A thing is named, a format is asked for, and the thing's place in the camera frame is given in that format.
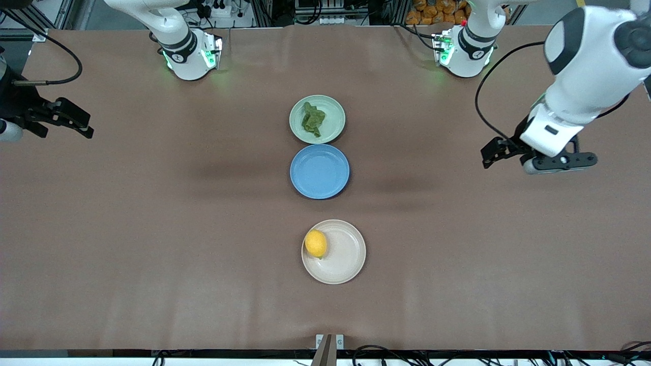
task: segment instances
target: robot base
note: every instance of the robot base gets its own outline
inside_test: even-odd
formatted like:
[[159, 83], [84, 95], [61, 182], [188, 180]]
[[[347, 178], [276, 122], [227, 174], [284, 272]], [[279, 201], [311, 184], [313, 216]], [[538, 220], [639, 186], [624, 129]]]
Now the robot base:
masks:
[[188, 81], [200, 79], [210, 70], [218, 68], [221, 58], [221, 38], [215, 40], [214, 35], [205, 33], [201, 29], [192, 29], [191, 31], [197, 36], [198, 44], [184, 63], [177, 63], [163, 54], [167, 60], [167, 67], [176, 76]]
[[454, 75], [460, 77], [473, 77], [479, 75], [486, 65], [490, 62], [490, 55], [493, 49], [486, 52], [479, 59], [473, 60], [470, 56], [456, 44], [459, 39], [459, 33], [464, 28], [461, 25], [455, 25], [447, 31], [443, 31], [439, 37], [432, 40], [432, 45], [437, 49], [444, 51], [434, 51], [434, 59], [437, 65], [444, 67]]

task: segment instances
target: green leafy vegetable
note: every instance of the green leafy vegetable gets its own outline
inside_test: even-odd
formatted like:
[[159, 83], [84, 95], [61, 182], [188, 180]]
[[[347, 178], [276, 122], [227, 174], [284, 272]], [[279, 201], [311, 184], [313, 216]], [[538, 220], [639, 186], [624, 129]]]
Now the green leafy vegetable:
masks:
[[308, 102], [303, 104], [303, 109], [305, 110], [305, 117], [303, 117], [301, 125], [305, 131], [313, 133], [315, 137], [321, 137], [319, 127], [321, 127], [324, 119], [326, 119], [326, 113], [318, 110]]

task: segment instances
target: beige plate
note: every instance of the beige plate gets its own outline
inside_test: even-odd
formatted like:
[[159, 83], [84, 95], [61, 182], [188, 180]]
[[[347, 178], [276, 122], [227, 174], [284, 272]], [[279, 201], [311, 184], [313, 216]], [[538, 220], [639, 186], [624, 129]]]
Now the beige plate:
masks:
[[341, 220], [325, 220], [310, 230], [319, 230], [327, 239], [327, 251], [322, 259], [310, 255], [301, 245], [305, 269], [317, 280], [328, 285], [339, 285], [353, 279], [364, 266], [366, 244], [362, 234], [353, 225]]

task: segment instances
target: yellow lemon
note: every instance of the yellow lemon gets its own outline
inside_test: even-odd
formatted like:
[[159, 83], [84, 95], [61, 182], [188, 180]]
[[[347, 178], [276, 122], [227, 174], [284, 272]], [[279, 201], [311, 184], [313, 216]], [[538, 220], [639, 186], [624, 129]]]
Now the yellow lemon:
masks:
[[326, 236], [319, 230], [310, 230], [305, 236], [305, 249], [316, 258], [323, 258], [327, 251]]

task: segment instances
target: green indicator light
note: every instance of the green indicator light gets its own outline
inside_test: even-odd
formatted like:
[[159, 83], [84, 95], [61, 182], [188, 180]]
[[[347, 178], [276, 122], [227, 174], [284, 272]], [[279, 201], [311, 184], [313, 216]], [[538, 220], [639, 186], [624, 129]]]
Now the green indicator light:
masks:
[[165, 57], [165, 62], [167, 62], [167, 67], [172, 68], [172, 64], [169, 62], [169, 59], [167, 58], [167, 54], [163, 52], [163, 56]]
[[450, 45], [450, 48], [446, 49], [445, 52], [441, 55], [441, 64], [448, 65], [450, 63], [450, 58], [454, 53], [454, 46]]
[[215, 56], [209, 51], [203, 51], [201, 55], [204, 57], [204, 60], [206, 61], [206, 65], [208, 67], [214, 67], [215, 66]]

